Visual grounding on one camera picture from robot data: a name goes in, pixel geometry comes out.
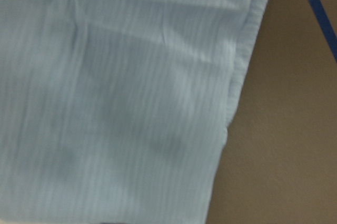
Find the light blue shirt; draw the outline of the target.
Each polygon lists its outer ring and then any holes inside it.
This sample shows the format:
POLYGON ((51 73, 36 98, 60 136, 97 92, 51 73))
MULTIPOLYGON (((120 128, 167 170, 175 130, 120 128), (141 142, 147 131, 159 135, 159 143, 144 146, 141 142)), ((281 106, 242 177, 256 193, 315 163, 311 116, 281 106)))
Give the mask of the light blue shirt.
POLYGON ((1 0, 1 219, 205 223, 268 0, 1 0))

